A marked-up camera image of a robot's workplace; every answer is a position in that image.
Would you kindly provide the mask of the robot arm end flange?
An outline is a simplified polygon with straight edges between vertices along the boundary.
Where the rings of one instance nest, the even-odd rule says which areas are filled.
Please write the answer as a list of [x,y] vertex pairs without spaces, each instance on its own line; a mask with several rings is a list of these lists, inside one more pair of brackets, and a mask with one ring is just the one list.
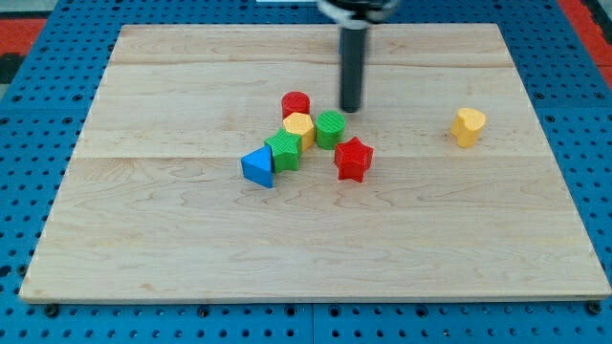
[[319,11],[350,30],[363,30],[384,22],[401,3],[401,0],[316,0]]

